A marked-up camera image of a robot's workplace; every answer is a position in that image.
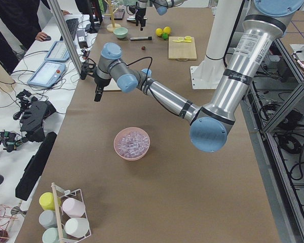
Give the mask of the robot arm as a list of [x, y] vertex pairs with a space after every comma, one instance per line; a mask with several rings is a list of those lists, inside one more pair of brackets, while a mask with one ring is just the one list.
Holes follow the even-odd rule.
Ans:
[[223, 65], [221, 60], [243, 5], [243, 1], [218, 2], [205, 59], [191, 69], [195, 89], [214, 90], [209, 103], [196, 106], [153, 79], [148, 69], [131, 69], [122, 60], [121, 47], [115, 43], [103, 46], [94, 69], [95, 100], [101, 99], [111, 80], [125, 93], [139, 89], [189, 122], [189, 136], [197, 149], [220, 150], [235, 123], [234, 113], [272, 42], [283, 36], [303, 1], [250, 1], [243, 21], [244, 32], [228, 65]]
[[[185, 1], [186, 0], [156, 0], [156, 1], [152, 1], [152, 3], [157, 13], [161, 16], [164, 15], [169, 8], [176, 7]], [[136, 20], [136, 26], [140, 25], [140, 31], [143, 31], [146, 24], [146, 20], [145, 20], [146, 8], [147, 8], [147, 1], [145, 0], [136, 1], [135, 20]]]

